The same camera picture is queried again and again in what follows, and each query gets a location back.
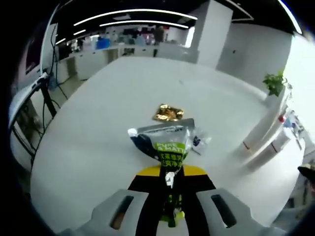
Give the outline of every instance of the gold packet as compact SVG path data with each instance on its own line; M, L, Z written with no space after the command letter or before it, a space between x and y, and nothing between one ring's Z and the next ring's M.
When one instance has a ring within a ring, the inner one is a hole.
M183 118L184 110L177 109L167 104L161 104L153 119L160 121L178 121Z

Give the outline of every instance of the green label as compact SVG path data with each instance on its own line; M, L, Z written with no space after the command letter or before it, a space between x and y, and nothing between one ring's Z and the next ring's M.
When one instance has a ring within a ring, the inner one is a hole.
M182 143L154 143L154 147L158 151L170 151L174 153L185 153L185 144Z

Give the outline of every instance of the white column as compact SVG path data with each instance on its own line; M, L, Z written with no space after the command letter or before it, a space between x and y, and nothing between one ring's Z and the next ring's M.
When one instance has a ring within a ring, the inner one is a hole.
M199 51L198 64L216 68L232 20L233 10L210 0L198 15L192 47Z

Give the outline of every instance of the white table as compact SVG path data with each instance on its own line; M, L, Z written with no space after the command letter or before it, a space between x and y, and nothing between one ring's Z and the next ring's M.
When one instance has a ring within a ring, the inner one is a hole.
M231 154L266 113L264 97L200 65L120 58L85 82L49 125L32 170L32 202L55 232L88 221L95 206L128 188L141 169L158 164L134 146L127 130L157 123L152 116L167 103L184 109L184 118L194 118L212 137L207 153L191 152L186 164L202 167L216 187L238 196L256 220L270 224L295 185L300 157L274 158L275 166L251 174Z

